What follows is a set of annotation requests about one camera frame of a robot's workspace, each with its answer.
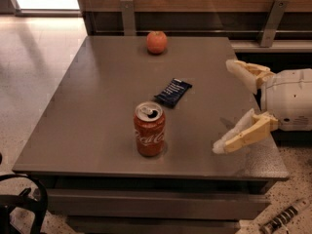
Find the apple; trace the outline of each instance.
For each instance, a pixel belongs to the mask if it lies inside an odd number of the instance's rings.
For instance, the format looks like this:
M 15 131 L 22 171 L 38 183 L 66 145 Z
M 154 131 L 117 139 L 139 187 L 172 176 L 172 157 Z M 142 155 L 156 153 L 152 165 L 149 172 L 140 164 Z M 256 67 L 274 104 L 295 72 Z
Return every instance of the apple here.
M 151 31 L 146 37 L 147 50 L 152 54 L 161 54 L 167 47 L 167 36 L 163 31 Z

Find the terrazzo floor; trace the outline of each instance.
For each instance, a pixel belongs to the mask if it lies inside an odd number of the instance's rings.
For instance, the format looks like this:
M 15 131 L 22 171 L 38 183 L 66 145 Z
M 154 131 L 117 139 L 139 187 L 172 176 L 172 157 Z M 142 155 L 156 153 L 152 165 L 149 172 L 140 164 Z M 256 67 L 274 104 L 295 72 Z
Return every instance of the terrazzo floor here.
M 81 18 L 42 19 L 0 16 L 0 175 L 12 167 L 80 48 L 86 30 Z M 237 234 L 259 234 L 259 226 L 299 198 L 312 201 L 312 144 L 280 147 L 290 179 L 278 182 L 266 196 L 271 205 L 253 221 L 241 221 Z M 1 183 L 0 194 L 20 192 L 23 182 Z M 47 213 L 42 231 L 75 233 L 65 216 Z M 290 234 L 312 233 L 310 206 L 288 225 Z M 286 234 L 279 229 L 276 234 Z

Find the red can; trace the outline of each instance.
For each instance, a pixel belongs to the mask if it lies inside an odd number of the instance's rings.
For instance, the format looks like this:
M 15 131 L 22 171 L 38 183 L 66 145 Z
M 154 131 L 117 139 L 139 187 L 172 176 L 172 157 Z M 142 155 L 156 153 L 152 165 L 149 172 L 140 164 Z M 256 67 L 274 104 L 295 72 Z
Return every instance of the red can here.
M 136 107 L 134 121 L 137 151 L 148 157 L 161 153 L 166 121 L 162 107 L 153 101 L 141 103 Z

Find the metal bracket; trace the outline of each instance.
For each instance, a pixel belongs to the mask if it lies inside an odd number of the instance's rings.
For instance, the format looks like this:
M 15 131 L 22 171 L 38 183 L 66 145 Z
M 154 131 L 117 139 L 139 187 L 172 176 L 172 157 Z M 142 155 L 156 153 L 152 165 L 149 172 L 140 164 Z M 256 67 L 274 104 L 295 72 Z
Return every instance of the metal bracket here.
M 259 35 L 260 47 L 272 47 L 276 30 L 281 22 L 284 11 L 290 0 L 275 0 L 264 29 Z
M 120 6 L 123 18 L 124 35 L 137 35 L 134 1 L 120 0 Z

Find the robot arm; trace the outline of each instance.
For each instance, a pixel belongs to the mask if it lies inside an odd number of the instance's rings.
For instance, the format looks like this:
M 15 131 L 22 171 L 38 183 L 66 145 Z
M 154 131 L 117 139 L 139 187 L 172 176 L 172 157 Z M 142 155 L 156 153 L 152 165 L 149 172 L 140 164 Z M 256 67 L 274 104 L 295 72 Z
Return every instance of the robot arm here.
M 227 70 L 241 80 L 249 91 L 256 95 L 261 85 L 274 75 L 270 68 L 241 60 L 229 59 L 226 61 Z
M 278 120 L 268 112 L 256 115 L 251 109 L 235 127 L 214 143 L 217 154 L 234 152 L 243 146 L 256 143 L 278 129 Z

